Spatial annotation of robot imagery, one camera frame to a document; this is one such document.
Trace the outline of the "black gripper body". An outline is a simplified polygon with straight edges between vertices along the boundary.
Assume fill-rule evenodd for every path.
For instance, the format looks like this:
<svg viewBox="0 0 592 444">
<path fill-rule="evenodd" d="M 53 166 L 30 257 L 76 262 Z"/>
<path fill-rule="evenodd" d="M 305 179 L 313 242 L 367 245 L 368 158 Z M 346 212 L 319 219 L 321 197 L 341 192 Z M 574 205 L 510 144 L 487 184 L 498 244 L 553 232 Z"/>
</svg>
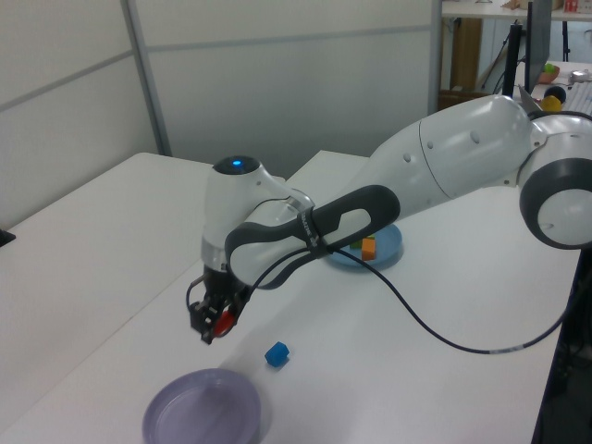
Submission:
<svg viewBox="0 0 592 444">
<path fill-rule="evenodd" d="M 206 268 L 203 276 L 205 285 L 204 300 L 219 307 L 221 312 L 230 306 L 237 291 L 246 290 L 246 303 L 248 302 L 248 286 L 231 273 Z"/>
</svg>

